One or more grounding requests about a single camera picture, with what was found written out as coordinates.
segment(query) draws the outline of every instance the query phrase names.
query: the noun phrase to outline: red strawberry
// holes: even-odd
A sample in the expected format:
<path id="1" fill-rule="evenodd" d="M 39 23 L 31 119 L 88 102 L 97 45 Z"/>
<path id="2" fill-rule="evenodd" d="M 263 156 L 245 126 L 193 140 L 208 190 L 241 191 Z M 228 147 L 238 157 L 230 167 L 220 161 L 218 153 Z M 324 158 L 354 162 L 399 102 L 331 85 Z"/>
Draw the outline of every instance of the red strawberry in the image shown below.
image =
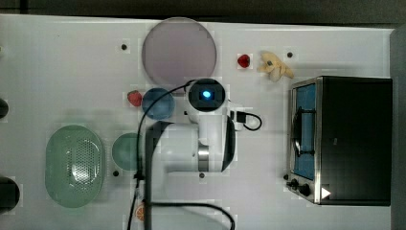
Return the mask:
<path id="1" fill-rule="evenodd" d="M 248 66 L 250 66 L 250 57 L 247 55 L 242 55 L 238 58 L 237 62 L 242 68 L 247 68 Z"/>
<path id="2" fill-rule="evenodd" d="M 143 96 L 137 90 L 131 91 L 127 94 L 128 101 L 138 107 L 141 105 L 141 101 L 143 100 Z"/>

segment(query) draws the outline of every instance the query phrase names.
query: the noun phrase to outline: black cable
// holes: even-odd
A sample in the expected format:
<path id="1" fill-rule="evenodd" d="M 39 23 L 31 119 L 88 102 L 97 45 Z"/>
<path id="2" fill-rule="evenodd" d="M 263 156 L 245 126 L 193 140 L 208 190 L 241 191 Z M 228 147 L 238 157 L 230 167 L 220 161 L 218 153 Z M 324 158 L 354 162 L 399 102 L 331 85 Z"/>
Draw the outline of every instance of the black cable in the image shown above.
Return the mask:
<path id="1" fill-rule="evenodd" d="M 159 206 L 159 207 L 185 207 L 185 206 L 190 206 L 190 207 L 206 207 L 206 208 L 212 208 L 216 209 L 217 211 L 220 211 L 223 213 L 230 221 L 230 230 L 235 230 L 236 229 L 236 222 L 234 221 L 233 217 L 227 213 L 224 209 L 215 206 L 213 204 L 207 204 L 207 203 L 166 203 L 166 202 L 152 202 L 152 206 Z"/>
<path id="2" fill-rule="evenodd" d="M 260 118 L 260 116 L 258 116 L 256 114 L 252 114 L 252 113 L 247 113 L 247 112 L 244 112 L 244 114 L 247 115 L 247 116 L 255 117 L 255 118 L 257 118 L 259 120 L 259 126 L 258 127 L 251 128 L 251 127 L 248 127 L 247 125 L 244 124 L 245 128 L 247 128 L 250 131 L 257 131 L 258 129 L 260 129 L 260 127 L 262 127 L 262 119 Z"/>
<path id="3" fill-rule="evenodd" d="M 138 193 L 138 187 L 140 186 L 140 181 L 144 179 L 143 176 L 143 162 L 142 162 L 142 158 L 141 158 L 141 154 L 140 154 L 140 132 L 141 132 L 141 126 L 143 125 L 143 121 L 146 118 L 146 115 L 148 114 L 148 112 L 151 110 L 151 108 L 158 103 L 161 99 L 163 99 L 165 96 L 167 96 L 170 93 L 173 93 L 174 91 L 181 89 L 181 88 L 185 88 L 187 86 L 189 86 L 192 83 L 192 80 L 189 80 L 186 84 L 176 87 L 174 89 L 171 89 L 170 91 L 166 92 L 165 94 L 161 95 L 158 99 L 156 99 L 148 108 L 147 110 L 144 112 L 143 117 L 141 118 L 141 122 L 138 125 L 138 132 L 137 132 L 137 145 L 136 145 L 136 157 L 137 157 L 137 173 L 134 175 L 134 178 L 137 179 L 137 184 L 136 184 L 136 191 L 134 193 L 134 197 L 132 199 L 132 204 L 131 204 L 131 209 L 130 209 L 130 213 L 129 213 L 129 217 L 128 217 L 128 224 L 127 224 L 127 230 L 131 229 L 131 221 L 132 221 L 132 214 L 134 213 L 134 208 L 135 208 L 135 201 L 137 199 Z"/>

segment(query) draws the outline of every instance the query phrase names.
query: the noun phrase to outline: blue plate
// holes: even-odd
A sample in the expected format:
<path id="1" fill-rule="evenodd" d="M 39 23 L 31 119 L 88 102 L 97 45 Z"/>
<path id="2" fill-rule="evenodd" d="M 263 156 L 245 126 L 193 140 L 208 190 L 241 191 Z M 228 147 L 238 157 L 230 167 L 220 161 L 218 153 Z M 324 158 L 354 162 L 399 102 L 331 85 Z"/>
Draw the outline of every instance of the blue plate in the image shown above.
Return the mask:
<path id="1" fill-rule="evenodd" d="M 167 93 L 168 91 L 163 88 L 149 89 L 143 97 L 142 107 L 144 112 L 147 111 L 149 106 L 156 101 L 159 97 Z M 164 120 L 169 118 L 173 109 L 175 108 L 175 100 L 171 94 L 167 94 L 164 98 L 159 100 L 147 113 L 150 119 Z"/>

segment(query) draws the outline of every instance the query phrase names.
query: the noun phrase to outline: white table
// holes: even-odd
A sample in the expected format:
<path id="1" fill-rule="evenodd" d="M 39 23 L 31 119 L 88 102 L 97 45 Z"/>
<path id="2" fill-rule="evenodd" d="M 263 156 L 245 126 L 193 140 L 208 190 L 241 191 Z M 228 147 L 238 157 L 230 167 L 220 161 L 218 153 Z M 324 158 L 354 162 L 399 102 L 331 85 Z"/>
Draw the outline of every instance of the white table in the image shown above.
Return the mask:
<path id="1" fill-rule="evenodd" d="M 0 57 L 0 97 L 11 108 L 0 121 L 0 174 L 14 179 L 22 190 L 18 206 L 0 216 L 0 229 L 125 229 L 134 180 L 132 173 L 120 170 L 120 176 L 112 176 L 118 168 L 111 148 L 118 136 L 135 131 L 141 118 L 126 93 L 152 87 L 141 48 L 157 22 L 0 15 L 0 46 L 5 49 Z M 390 229 L 389 207 L 316 206 L 288 192 L 282 176 L 287 171 L 288 86 L 320 75 L 388 78 L 392 30 L 203 25 L 217 46 L 214 76 L 230 88 L 234 102 L 252 107 L 262 117 L 263 127 L 237 135 L 237 158 L 225 173 L 208 173 L 204 179 L 197 173 L 173 173 L 167 195 L 221 205 L 236 217 L 238 230 Z M 126 51 L 120 48 L 123 43 Z M 258 73 L 262 50 L 283 59 L 295 80 L 274 83 Z M 289 51 L 294 54 L 291 59 L 286 57 Z M 237 54 L 252 54 L 254 69 L 237 69 Z M 186 121 L 180 99 L 177 105 L 171 120 Z M 44 185 L 47 142 L 69 124 L 90 127 L 106 148 L 101 192 L 79 209 L 57 205 Z M 178 215 L 154 221 L 180 229 L 176 222 L 169 223 L 179 217 L 188 219 Z M 228 226 L 220 214 L 211 218 Z M 133 229 L 141 226 L 134 221 Z"/>

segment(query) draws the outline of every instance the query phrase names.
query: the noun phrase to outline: black toaster oven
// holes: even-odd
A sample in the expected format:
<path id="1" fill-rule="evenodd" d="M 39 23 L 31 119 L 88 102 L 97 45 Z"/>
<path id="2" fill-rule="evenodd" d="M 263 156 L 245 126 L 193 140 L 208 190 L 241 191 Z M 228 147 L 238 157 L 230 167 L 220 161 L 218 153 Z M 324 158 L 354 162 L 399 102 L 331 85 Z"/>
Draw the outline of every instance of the black toaster oven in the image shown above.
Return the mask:
<path id="1" fill-rule="evenodd" d="M 288 189 L 316 204 L 389 206 L 392 97 L 391 79 L 293 84 Z"/>

